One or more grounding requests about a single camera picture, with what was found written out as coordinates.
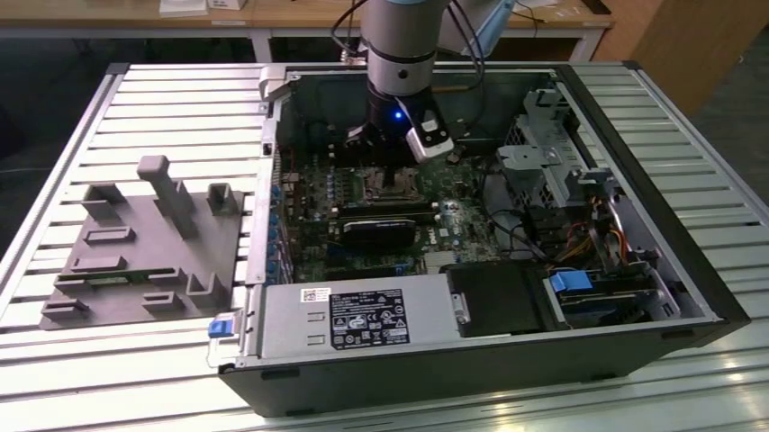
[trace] floor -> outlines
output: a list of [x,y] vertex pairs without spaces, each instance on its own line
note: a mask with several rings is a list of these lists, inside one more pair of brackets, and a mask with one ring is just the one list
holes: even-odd
[[[278,41],[276,59],[332,60],[324,40]],[[0,255],[16,234],[112,62],[252,61],[247,40],[0,40]],[[726,161],[769,200],[769,31],[693,118]]]

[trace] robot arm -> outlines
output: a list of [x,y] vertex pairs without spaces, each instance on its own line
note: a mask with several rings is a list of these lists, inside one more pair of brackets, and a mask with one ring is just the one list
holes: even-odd
[[[364,140],[370,147],[379,147],[375,153],[382,156],[375,154],[374,159],[386,166],[422,163],[454,149],[430,89],[439,37],[442,33],[451,35],[451,31],[440,31],[443,23],[452,26],[444,18],[448,5],[450,0],[370,0],[366,3],[362,35],[368,47],[367,121],[350,140]],[[474,2],[478,13],[499,16],[499,11],[503,14],[506,10],[511,11],[510,0]],[[473,33],[466,33],[473,40]],[[494,36],[486,39],[493,48]],[[403,141],[411,151],[406,157],[398,157],[395,150]]]

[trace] white sticker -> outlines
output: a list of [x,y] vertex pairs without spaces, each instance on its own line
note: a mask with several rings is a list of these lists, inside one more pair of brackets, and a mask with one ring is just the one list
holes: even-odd
[[331,288],[304,288],[302,290],[302,303],[327,302]]
[[246,25],[246,21],[232,21],[232,20],[211,21],[211,25]]
[[388,336],[402,336],[408,334],[408,329],[406,328],[391,328],[387,332]]

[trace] motherboard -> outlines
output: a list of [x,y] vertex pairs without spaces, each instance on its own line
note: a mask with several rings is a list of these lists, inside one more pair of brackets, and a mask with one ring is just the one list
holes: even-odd
[[294,280],[319,282],[439,272],[499,259],[481,208],[477,161],[335,167],[286,163],[284,218]]

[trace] white table leg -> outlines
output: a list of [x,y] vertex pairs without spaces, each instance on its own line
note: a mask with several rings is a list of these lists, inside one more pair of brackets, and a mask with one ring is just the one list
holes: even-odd
[[577,46],[574,47],[569,61],[590,61],[593,54],[595,53],[595,48],[598,47],[598,42],[601,41],[603,31],[603,28],[583,29],[582,37],[577,42]]
[[254,55],[258,63],[272,62],[272,52],[270,49],[270,29],[252,29],[250,32],[251,45],[254,46]]

